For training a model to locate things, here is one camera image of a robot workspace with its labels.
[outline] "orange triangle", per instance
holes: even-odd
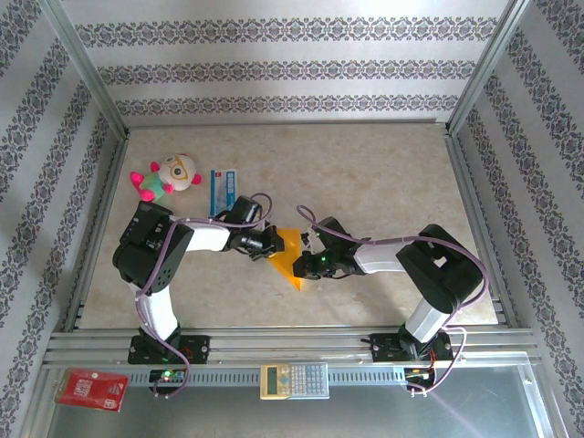
[[[278,228],[277,233],[284,239],[284,251],[271,255],[268,260],[282,276],[296,289],[302,290],[302,278],[294,276],[292,265],[300,257],[300,230],[297,228]]]

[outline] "calculator display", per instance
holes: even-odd
[[[277,367],[267,369],[267,393],[277,394]]]

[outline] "red card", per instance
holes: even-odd
[[[58,387],[55,402],[119,412],[128,376],[69,368]]]

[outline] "stuffed toy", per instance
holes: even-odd
[[[202,180],[194,168],[193,160],[183,153],[171,155],[160,164],[151,162],[150,170],[147,176],[130,172],[132,185],[146,202],[158,201],[165,193],[186,190],[191,184],[200,184]]]

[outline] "patterned wallpaper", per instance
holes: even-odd
[[[537,0],[458,133],[514,311],[584,436],[584,1]]]
[[[34,1],[0,0],[0,437],[68,312],[117,140]]]
[[[131,127],[446,121],[505,5],[64,2]]]

